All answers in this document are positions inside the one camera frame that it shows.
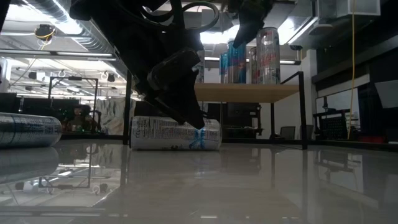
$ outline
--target computer monitor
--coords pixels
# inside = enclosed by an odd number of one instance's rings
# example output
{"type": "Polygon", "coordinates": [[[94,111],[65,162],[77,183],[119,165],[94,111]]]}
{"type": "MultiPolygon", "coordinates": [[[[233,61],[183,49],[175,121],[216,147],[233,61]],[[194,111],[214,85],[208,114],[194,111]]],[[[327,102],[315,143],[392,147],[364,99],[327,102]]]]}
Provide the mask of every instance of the computer monitor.
{"type": "Polygon", "coordinates": [[[398,107],[398,80],[375,83],[383,108],[398,107]]]}

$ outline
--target upright can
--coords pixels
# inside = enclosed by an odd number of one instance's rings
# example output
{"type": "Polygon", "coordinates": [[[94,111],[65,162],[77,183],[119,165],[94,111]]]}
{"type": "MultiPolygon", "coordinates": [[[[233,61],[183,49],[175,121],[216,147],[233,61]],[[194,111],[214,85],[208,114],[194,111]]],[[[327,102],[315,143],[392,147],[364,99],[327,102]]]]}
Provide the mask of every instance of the upright can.
{"type": "Polygon", "coordinates": [[[249,71],[251,84],[257,84],[257,47],[249,50],[249,71]]]}
{"type": "Polygon", "coordinates": [[[197,63],[193,68],[197,69],[198,75],[196,79],[196,83],[204,83],[205,82],[205,51],[204,50],[199,50],[197,52],[200,62],[197,63]]]}
{"type": "Polygon", "coordinates": [[[220,55],[220,83],[228,83],[228,54],[227,52],[220,55]]]}
{"type": "Polygon", "coordinates": [[[275,27],[266,27],[257,34],[257,82],[280,84],[279,35],[275,27]]]}
{"type": "Polygon", "coordinates": [[[228,83],[246,83],[246,44],[233,47],[228,42],[228,83]]]}

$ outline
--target can lying on side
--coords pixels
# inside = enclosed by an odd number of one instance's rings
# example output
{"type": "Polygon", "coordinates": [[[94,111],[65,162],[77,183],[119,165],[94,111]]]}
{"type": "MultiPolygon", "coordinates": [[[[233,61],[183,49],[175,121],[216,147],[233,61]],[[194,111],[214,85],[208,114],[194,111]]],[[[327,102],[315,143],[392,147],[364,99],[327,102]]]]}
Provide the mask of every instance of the can lying on side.
{"type": "Polygon", "coordinates": [[[136,116],[131,125],[133,149],[217,150],[221,145],[221,127],[217,120],[204,119],[197,130],[188,123],[179,125],[172,118],[136,116]]]}

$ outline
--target black cable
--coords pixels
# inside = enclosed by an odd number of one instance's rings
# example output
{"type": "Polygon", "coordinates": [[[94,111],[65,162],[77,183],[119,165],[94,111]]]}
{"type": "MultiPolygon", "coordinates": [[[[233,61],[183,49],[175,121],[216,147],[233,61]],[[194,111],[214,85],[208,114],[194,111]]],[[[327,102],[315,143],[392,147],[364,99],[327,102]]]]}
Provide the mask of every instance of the black cable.
{"type": "Polygon", "coordinates": [[[185,28],[184,11],[182,10],[181,0],[170,0],[174,12],[173,23],[179,28],[185,28]]]}
{"type": "MultiPolygon", "coordinates": [[[[161,30],[161,31],[170,31],[170,30],[174,30],[175,27],[170,27],[170,26],[165,26],[162,24],[157,24],[155,22],[164,20],[165,18],[169,19],[171,17],[171,15],[174,15],[174,10],[172,9],[170,12],[161,15],[161,16],[153,16],[150,15],[148,12],[146,12],[145,10],[140,10],[140,12],[146,16],[146,18],[148,19],[144,19],[141,18],[135,14],[133,14],[132,12],[128,11],[120,2],[120,0],[114,0],[113,3],[115,3],[115,6],[121,10],[121,12],[123,12],[126,16],[130,17],[130,19],[133,22],[136,22],[140,25],[146,26],[148,28],[151,29],[157,29],[157,30],[161,30]],[[155,18],[155,22],[151,22],[149,19],[151,18],[155,18]]],[[[212,3],[208,3],[208,2],[192,2],[190,4],[187,4],[186,6],[182,7],[182,11],[186,11],[192,7],[197,7],[197,6],[205,6],[205,7],[209,7],[210,9],[213,10],[214,12],[214,19],[207,25],[201,26],[201,27],[193,27],[193,28],[188,28],[187,31],[191,31],[191,32],[204,32],[210,28],[212,28],[218,21],[218,19],[220,18],[220,12],[218,10],[218,8],[212,4],[212,3]]]]}

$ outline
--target silver can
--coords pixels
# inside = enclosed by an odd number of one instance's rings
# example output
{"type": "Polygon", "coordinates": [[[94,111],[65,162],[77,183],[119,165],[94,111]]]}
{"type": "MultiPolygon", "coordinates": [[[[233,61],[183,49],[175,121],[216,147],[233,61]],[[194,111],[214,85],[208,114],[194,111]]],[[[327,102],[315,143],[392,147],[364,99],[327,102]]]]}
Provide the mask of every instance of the silver can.
{"type": "Polygon", "coordinates": [[[251,84],[257,84],[257,47],[249,50],[249,80],[251,84]]]}
{"type": "Polygon", "coordinates": [[[266,27],[257,34],[257,82],[280,84],[279,35],[275,27],[266,27]]]}
{"type": "Polygon", "coordinates": [[[193,69],[198,70],[198,75],[196,79],[196,83],[204,83],[205,82],[205,51],[199,50],[197,52],[200,62],[197,63],[193,69]]]}
{"type": "Polygon", "coordinates": [[[172,118],[135,116],[131,123],[133,149],[217,150],[221,145],[221,127],[217,120],[203,119],[197,130],[188,123],[179,125],[172,118]]]}
{"type": "Polygon", "coordinates": [[[61,135],[57,118],[0,113],[0,148],[52,146],[61,135]]]}

